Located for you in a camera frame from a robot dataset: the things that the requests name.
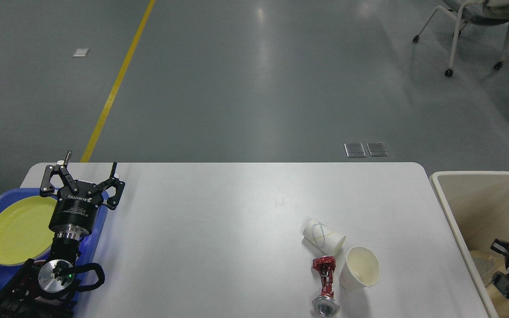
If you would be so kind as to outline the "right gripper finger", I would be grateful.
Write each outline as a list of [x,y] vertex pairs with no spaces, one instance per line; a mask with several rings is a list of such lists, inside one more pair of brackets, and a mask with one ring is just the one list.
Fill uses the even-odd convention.
[[491,244],[490,249],[504,257],[509,257],[509,242],[506,240],[496,238]]
[[509,273],[495,272],[492,284],[507,299],[509,299]]

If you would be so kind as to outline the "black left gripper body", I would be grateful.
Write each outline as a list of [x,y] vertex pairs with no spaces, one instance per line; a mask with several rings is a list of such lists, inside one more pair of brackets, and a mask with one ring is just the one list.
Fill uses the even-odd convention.
[[58,190],[57,204],[49,222],[49,229],[56,238],[79,240],[92,233],[103,203],[102,193],[97,188],[93,183],[78,183],[77,194],[67,186]]

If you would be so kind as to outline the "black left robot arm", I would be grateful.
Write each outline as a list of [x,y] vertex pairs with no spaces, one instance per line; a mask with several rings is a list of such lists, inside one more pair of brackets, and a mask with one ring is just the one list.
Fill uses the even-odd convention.
[[75,296],[105,282],[96,262],[79,261],[81,242],[94,230],[101,207],[115,210],[125,183],[112,164],[99,184],[74,179],[68,171],[72,151],[45,169],[40,196],[55,204],[49,219],[54,237],[44,261],[28,258],[0,291],[0,318],[72,318]]

